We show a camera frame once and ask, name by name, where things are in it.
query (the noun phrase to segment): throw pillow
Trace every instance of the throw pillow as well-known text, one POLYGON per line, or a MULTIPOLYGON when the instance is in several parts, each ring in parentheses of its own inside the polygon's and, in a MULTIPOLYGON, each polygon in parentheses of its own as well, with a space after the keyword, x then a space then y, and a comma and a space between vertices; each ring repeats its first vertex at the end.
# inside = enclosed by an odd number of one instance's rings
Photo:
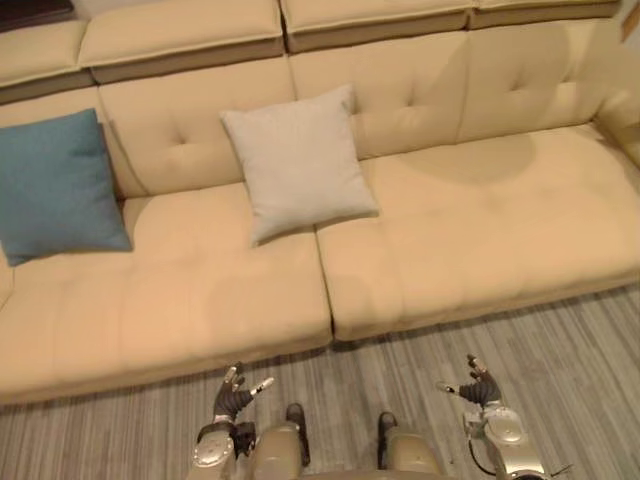
POLYGON ((221 112, 249 190, 252 244, 299 227, 372 215, 349 125, 353 89, 249 112, 221 112))
POLYGON ((95 110, 0 129, 0 241, 11 266, 131 250, 95 110))

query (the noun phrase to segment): striped carpet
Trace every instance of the striped carpet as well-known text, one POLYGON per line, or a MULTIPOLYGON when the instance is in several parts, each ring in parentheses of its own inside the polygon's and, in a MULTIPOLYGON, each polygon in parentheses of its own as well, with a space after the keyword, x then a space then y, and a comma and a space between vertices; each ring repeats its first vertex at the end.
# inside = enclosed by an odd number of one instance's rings
MULTIPOLYGON (((466 450, 467 405, 434 386, 468 379, 467 352, 492 369, 547 469, 574 464, 558 478, 640 478, 638 286, 260 362, 248 382, 276 384, 241 418, 265 428, 301 402, 308 471, 320 472, 373 467, 375 422, 389 409, 426 436, 448 474, 489 478, 466 450)), ((1 408, 0 479, 183 479, 222 373, 1 408)))

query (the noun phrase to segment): backrest cushion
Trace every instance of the backrest cushion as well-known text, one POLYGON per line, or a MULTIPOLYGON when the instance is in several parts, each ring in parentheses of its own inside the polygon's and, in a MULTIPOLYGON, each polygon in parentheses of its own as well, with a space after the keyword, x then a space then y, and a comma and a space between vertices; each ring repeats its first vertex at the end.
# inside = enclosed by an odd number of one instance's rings
POLYGON ((107 121, 97 87, 56 93, 45 97, 24 100, 0 106, 0 127, 10 127, 48 120, 77 113, 88 108, 95 109, 105 137, 109 159, 113 170, 114 188, 118 198, 145 195, 135 172, 120 148, 107 121))
POLYGON ((359 159, 453 143, 466 88, 464 32, 290 57, 298 98, 352 84, 359 159))
POLYGON ((100 87, 106 116, 148 194, 243 180, 219 112, 294 100, 284 58, 100 87))
POLYGON ((458 141, 578 125, 607 93, 600 70, 619 43, 611 20, 476 30, 458 141))

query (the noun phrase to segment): white pillow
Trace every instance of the white pillow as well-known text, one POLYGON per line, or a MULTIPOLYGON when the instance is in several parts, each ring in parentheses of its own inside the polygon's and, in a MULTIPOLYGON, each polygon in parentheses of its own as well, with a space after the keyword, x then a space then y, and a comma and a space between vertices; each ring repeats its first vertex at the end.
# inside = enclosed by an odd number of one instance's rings
POLYGON ((253 206, 251 242, 327 220, 372 215, 349 126, 351 85, 316 98, 220 116, 253 206))

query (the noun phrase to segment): teal pillow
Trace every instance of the teal pillow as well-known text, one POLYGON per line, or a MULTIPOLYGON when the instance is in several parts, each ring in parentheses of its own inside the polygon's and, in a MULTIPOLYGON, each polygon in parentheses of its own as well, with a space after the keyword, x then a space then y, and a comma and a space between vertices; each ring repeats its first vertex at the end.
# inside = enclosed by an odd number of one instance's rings
POLYGON ((95 110, 0 128, 0 242, 11 266, 131 250, 95 110))

